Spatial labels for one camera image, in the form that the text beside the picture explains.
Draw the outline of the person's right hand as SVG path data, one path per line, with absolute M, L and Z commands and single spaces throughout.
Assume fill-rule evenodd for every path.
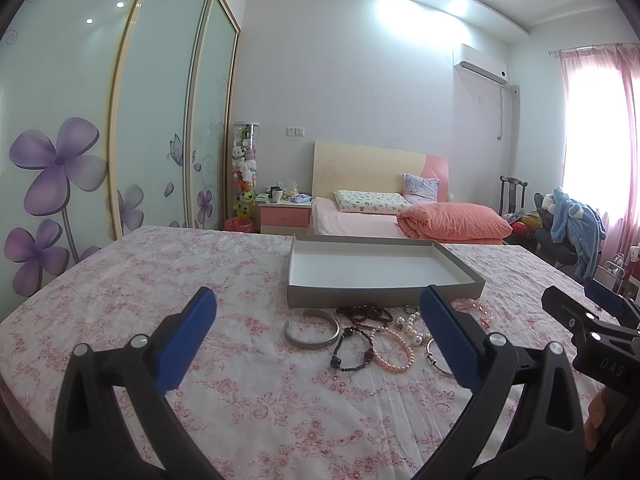
M 588 452 L 592 452 L 599 440 L 599 429 L 606 415 L 603 400 L 604 390 L 600 390 L 588 406 L 588 417 L 584 423 L 585 444 Z

